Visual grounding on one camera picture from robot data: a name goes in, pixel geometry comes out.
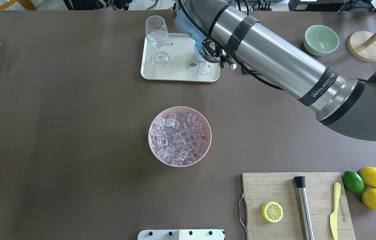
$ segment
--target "green bowl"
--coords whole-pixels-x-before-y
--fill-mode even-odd
[[[304,36],[305,49],[315,55],[327,55],[339,46],[339,38],[336,33],[323,25],[310,26]]]

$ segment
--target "lemon slice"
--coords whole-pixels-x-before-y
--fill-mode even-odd
[[[279,222],[283,219],[283,208],[276,202],[266,202],[261,206],[261,214],[269,222]]]

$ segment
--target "black box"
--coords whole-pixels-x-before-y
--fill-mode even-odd
[[[291,11],[337,12],[344,2],[346,2],[346,0],[317,0],[314,2],[290,0],[289,8]]]

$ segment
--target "round wooden base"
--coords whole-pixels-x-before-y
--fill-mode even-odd
[[[372,35],[367,31],[353,33],[347,41],[349,51],[360,60],[376,61],[376,41],[368,47],[364,45]]]

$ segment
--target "tabletop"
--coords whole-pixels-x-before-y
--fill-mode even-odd
[[[314,112],[240,68],[214,83],[145,80],[144,23],[174,12],[0,12],[0,240],[136,239],[142,229],[221,228],[244,239],[238,219],[245,172],[345,172],[376,167],[376,142],[345,137]],[[346,47],[376,31],[375,13],[253,12],[297,47],[314,24],[338,49],[315,57],[367,79],[376,62]],[[171,106],[211,125],[207,155],[186,168],[159,162],[147,131]],[[347,193],[357,239],[376,239],[376,211]]]

